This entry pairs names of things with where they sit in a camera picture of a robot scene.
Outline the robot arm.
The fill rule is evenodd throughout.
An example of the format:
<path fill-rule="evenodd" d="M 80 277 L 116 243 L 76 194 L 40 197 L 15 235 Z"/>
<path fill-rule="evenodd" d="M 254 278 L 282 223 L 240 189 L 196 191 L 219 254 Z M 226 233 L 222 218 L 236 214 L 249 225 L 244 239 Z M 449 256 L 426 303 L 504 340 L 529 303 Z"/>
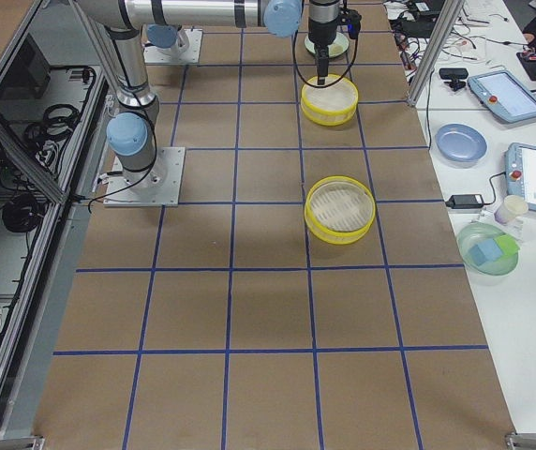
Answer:
<path fill-rule="evenodd" d="M 141 45 L 141 31 L 104 27 L 112 60 L 119 110 L 106 128 L 108 144 L 122 166 L 127 186 L 150 188 L 164 177 L 158 163 L 155 134 L 159 111 L 152 92 Z"/>
<path fill-rule="evenodd" d="M 141 45 L 145 25 L 264 27 L 279 38 L 297 32 L 302 1 L 81 1 L 82 11 L 107 28 L 117 74 L 127 87 L 146 87 Z"/>

